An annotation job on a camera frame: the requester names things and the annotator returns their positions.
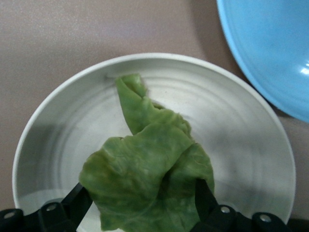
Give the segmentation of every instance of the cabbage leaf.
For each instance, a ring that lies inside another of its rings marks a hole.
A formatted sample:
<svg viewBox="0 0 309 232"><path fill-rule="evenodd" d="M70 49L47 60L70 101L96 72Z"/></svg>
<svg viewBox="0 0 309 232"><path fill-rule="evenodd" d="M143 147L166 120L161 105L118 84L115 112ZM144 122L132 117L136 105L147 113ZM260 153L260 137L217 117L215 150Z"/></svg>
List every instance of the cabbage leaf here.
<svg viewBox="0 0 309 232"><path fill-rule="evenodd" d="M133 135L109 138L80 173L100 211L101 229L188 232L199 221L195 182L214 191L210 158L183 117L153 103L138 74L116 80Z"/></svg>

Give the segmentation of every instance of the bowl rim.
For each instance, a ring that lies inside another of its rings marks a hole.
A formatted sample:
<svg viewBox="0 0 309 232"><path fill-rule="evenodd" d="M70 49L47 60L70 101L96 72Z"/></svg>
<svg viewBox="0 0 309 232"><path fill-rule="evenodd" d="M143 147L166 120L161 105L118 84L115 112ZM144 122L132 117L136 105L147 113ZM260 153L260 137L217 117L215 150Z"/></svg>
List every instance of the bowl rim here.
<svg viewBox="0 0 309 232"><path fill-rule="evenodd" d="M278 116L276 115L276 113L273 111L273 109L270 107L270 105L267 103L267 101L253 87L251 87L249 84L247 84L245 81L243 81L242 79L240 79L239 77L237 77L233 73L231 73L231 72L229 72L229 71L227 71L227 70L225 70L225 69L223 69L223 68L221 68L221 67L219 67L215 64L212 64L208 61L205 61L205 60L201 60L201 59L186 56L186 55L173 54L173 53L137 53L137 54L124 55L124 56L108 59L108 60L105 60L103 62L92 65L92 66L76 73L75 75L73 75L72 77L70 77L69 79L64 81L62 84L60 84L57 88L55 88L41 102L41 104L37 107L37 109L34 111L32 116L28 120L28 122L27 122L27 124L26 124L26 126L25 126L25 128L24 128L24 130L21 134L21 137L20 137L18 144L17 144L15 156L14 156L13 171L12 171L12 188L13 188L13 199L14 199L14 204L15 204L16 208L20 208L20 204L19 204L19 200L18 200L18 194L17 194L17 172L18 172L18 163L19 163L21 150L23 148L23 144L24 144L24 141L27 137L29 130L31 129L31 127L35 123L35 121L36 121L37 117L40 115L40 113L48 105L48 103L50 101L52 101L53 98L59 92L64 90L67 86L71 85L73 82L79 80L80 78L83 78L88 73L94 72L98 69L101 69L101 68L104 68L106 66L113 65L113 64L116 64L116 63L122 63L122 62L128 62L128 61L140 60L140 59L169 59L169 60L176 60L176 61L182 61L182 62L195 64L197 66L201 66L201 67L213 70L213 71L231 79L232 81L234 81L238 85L240 85L245 91L248 91L251 95L253 95L253 97L255 97L259 101L259 103L266 109L267 113L269 114L271 119L274 121L277 128L280 130L281 134L284 136L284 139L285 139L285 141L286 141L286 143L289 147L289 153L290 153L291 161L293 163L293 176L294 176L293 186L294 186L294 189L296 188L295 159L294 159L294 156L293 156L293 151L292 151L292 147L291 147L290 141L288 139L288 136L287 136L287 134L284 130L284 127L281 124ZM293 200L291 202L288 215L290 215L291 212L292 212L294 199L295 199L295 190L294 190L294 193L293 193Z"/></svg>

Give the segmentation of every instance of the countertop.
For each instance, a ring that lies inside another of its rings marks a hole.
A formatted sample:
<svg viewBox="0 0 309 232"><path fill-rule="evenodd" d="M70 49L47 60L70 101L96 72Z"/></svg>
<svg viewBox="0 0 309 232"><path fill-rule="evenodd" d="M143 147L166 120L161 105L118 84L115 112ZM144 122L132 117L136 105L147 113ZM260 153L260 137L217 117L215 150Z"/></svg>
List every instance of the countertop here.
<svg viewBox="0 0 309 232"><path fill-rule="evenodd" d="M14 153L39 104L91 65L145 52L206 60L248 83L225 41L215 0L0 2L0 210L14 207ZM309 124L273 108L295 157L292 218L309 219Z"/></svg>

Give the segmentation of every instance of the beige countertop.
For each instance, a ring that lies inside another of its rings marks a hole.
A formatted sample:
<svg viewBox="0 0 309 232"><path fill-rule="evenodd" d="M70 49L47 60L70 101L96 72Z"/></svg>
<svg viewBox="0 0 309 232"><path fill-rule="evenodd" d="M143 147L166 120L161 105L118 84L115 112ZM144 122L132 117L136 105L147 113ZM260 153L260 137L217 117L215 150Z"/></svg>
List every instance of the beige countertop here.
<svg viewBox="0 0 309 232"><path fill-rule="evenodd" d="M228 49L215 0L0 3L0 210L14 207L16 146L47 95L93 64L144 52L200 58L247 81ZM292 217L309 219L309 124L275 111L295 156Z"/></svg>

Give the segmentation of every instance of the cooked cabbage leaf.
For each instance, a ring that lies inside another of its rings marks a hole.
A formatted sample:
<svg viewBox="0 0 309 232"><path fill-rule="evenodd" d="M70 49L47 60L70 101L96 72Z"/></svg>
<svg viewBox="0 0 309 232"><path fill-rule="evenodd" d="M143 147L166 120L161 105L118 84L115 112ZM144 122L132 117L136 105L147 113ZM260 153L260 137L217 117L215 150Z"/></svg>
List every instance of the cooked cabbage leaf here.
<svg viewBox="0 0 309 232"><path fill-rule="evenodd" d="M102 230L190 231L199 220L196 179L214 191L210 158L180 114L146 96L140 75L118 78L116 87L133 136L108 139L80 174L100 211Z"/></svg>

